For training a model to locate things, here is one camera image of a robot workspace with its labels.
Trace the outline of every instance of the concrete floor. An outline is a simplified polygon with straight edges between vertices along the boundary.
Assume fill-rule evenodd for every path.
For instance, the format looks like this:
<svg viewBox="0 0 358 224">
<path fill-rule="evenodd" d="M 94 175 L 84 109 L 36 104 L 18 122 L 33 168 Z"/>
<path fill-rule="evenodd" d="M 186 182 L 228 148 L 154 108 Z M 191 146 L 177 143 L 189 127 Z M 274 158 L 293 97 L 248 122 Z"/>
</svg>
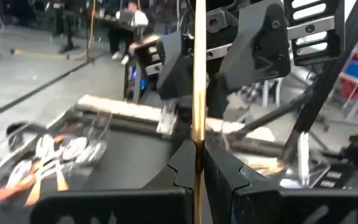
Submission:
<svg viewBox="0 0 358 224">
<path fill-rule="evenodd" d="M 0 107 L 82 63 L 72 60 L 13 56 L 10 55 L 9 49 L 22 48 L 54 54 L 62 41 L 57 39 L 51 44 L 50 37 L 40 31 L 11 27 L 5 29 L 1 38 Z M 75 43 L 80 45 L 81 50 L 85 48 L 83 40 L 75 40 Z M 63 112 L 70 103 L 85 94 L 121 100 L 124 67 L 111 61 L 108 49 L 106 44 L 94 44 L 92 56 L 102 55 L 94 64 L 73 72 L 58 83 L 0 114 L 0 142 L 4 139 L 5 128 L 9 124 L 23 120 L 37 120 L 38 123 L 47 124 Z M 274 108 L 273 105 L 262 108 L 255 104 L 251 107 L 251 113 L 254 118 L 258 118 Z M 329 106 L 326 113 L 331 119 L 342 118 L 342 112 L 333 106 Z M 267 127 L 272 130 L 277 141 L 284 142 L 294 122 L 295 117 L 288 114 Z M 319 124 L 315 124 L 313 131 L 332 150 L 337 151 L 341 146 L 348 145 L 349 135 L 358 133 L 358 126 L 332 123 L 329 131 L 325 133 Z M 314 141 L 311 141 L 311 147 L 317 147 Z M 7 152 L 6 143 L 1 143 L 0 156 L 3 157 Z"/>
</svg>

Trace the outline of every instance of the person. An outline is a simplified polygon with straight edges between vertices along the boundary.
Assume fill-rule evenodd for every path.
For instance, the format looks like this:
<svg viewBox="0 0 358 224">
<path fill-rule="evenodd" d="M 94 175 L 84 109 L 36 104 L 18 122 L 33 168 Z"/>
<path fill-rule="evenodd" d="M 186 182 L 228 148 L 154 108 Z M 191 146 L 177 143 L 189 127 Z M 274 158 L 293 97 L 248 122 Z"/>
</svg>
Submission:
<svg viewBox="0 0 358 224">
<path fill-rule="evenodd" d="M 138 10 L 138 6 L 135 2 L 129 2 L 127 9 L 134 13 L 134 18 L 132 19 L 133 26 L 146 26 L 149 23 L 147 16 L 142 11 Z M 117 19 L 119 18 L 119 15 L 120 12 L 118 11 L 116 13 Z M 118 60 L 121 58 L 121 65 L 125 65 L 126 63 L 128 63 L 128 49 L 130 44 L 133 42 L 133 39 L 133 32 L 126 29 L 122 29 L 118 26 L 111 27 L 109 30 L 110 52 L 112 54 L 111 59 Z M 122 40 L 125 42 L 126 45 L 123 55 L 119 51 L 119 43 Z"/>
</svg>

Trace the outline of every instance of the vertical gold pole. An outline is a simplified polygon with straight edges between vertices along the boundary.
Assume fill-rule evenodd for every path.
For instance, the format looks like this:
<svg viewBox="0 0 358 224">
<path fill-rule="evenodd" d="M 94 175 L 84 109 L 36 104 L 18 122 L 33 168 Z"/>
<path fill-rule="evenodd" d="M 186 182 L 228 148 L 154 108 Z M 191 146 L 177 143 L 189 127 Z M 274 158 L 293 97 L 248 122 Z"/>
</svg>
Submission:
<svg viewBox="0 0 358 224">
<path fill-rule="evenodd" d="M 194 224 L 201 224 L 206 109 L 206 0 L 196 1 L 193 67 L 193 128 L 196 145 L 196 189 Z"/>
</svg>

